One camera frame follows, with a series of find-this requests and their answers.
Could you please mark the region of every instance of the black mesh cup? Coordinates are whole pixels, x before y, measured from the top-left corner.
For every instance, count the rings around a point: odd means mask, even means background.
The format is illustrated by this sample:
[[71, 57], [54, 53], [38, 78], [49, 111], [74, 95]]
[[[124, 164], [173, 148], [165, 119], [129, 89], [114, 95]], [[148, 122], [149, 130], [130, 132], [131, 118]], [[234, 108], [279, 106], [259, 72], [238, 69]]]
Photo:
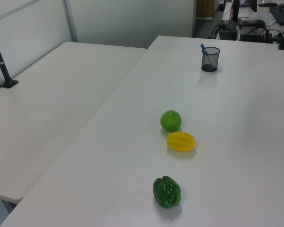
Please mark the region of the black mesh cup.
[[202, 67], [201, 69], [205, 72], [213, 72], [218, 69], [218, 59], [220, 49], [216, 47], [207, 47], [206, 51], [208, 55], [202, 51]]

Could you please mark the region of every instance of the computer monitor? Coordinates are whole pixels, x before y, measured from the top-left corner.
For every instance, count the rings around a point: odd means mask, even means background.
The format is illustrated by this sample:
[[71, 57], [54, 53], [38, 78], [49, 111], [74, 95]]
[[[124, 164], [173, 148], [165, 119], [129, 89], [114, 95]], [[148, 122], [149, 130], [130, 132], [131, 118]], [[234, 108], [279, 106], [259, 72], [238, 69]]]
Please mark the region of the computer monitor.
[[[251, 8], [252, 11], [257, 11], [257, 0], [247, 0], [246, 2], [248, 3], [248, 6]], [[235, 23], [238, 22], [239, 8], [240, 0], [233, 0], [230, 21], [234, 21]]]
[[248, 0], [247, 3], [252, 11], [257, 11], [257, 0]]

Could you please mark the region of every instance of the white wall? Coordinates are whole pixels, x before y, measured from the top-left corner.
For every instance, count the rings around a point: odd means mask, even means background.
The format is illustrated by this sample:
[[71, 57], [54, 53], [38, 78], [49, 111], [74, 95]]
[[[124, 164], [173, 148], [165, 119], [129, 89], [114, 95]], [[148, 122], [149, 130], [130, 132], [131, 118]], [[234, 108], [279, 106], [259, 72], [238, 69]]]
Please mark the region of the white wall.
[[66, 0], [82, 43], [148, 48], [158, 35], [192, 37], [196, 0]]
[[70, 40], [63, 0], [39, 0], [0, 18], [0, 51], [12, 78]]

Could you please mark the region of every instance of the monitor arm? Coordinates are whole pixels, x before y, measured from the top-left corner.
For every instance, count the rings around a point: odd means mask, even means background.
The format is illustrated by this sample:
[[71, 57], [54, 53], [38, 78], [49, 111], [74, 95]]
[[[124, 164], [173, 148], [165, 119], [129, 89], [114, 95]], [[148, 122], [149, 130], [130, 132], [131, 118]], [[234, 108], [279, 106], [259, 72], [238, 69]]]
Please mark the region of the monitor arm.
[[15, 84], [18, 83], [18, 81], [12, 80], [10, 78], [9, 72], [8, 72], [6, 66], [5, 66], [5, 63], [4, 63], [3, 57], [1, 55], [1, 52], [0, 52], [0, 69], [1, 69], [2, 74], [4, 76], [4, 79], [5, 79], [5, 83], [4, 83], [4, 85], [2, 85], [2, 87], [11, 88], [12, 86], [14, 86]]

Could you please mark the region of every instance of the black cable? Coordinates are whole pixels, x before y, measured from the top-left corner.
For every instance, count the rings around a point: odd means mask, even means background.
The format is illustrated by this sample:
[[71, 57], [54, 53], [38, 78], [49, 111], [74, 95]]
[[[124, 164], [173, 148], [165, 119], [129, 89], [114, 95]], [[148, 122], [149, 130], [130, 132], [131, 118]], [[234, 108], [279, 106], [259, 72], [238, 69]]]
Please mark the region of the black cable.
[[213, 36], [213, 32], [215, 31], [215, 29], [216, 29], [216, 27], [217, 27], [218, 25], [216, 25], [215, 27], [214, 27], [214, 29], [213, 29], [213, 31], [212, 31], [212, 34], [211, 34], [211, 36], [210, 36], [210, 39], [212, 39], [212, 36]]
[[245, 35], [249, 35], [251, 32], [253, 32], [253, 31], [257, 30], [257, 29], [258, 29], [258, 27], [255, 27], [255, 28], [251, 29], [250, 31], [248, 31]]
[[[229, 8], [229, 10], [232, 8], [232, 6]], [[223, 15], [223, 16], [225, 16], [228, 12], [229, 12], [229, 10]], [[222, 18], [223, 18], [223, 16], [222, 16]]]
[[282, 33], [281, 31], [276, 30], [276, 29], [269, 29], [269, 31], [277, 31], [277, 32], [279, 32], [279, 33]]
[[264, 32], [264, 31], [269, 32], [267, 29], [263, 29], [262, 31], [260, 31], [260, 32], [259, 32], [259, 35], [258, 35], [258, 37], [257, 37], [258, 42], [260, 42], [261, 33]]

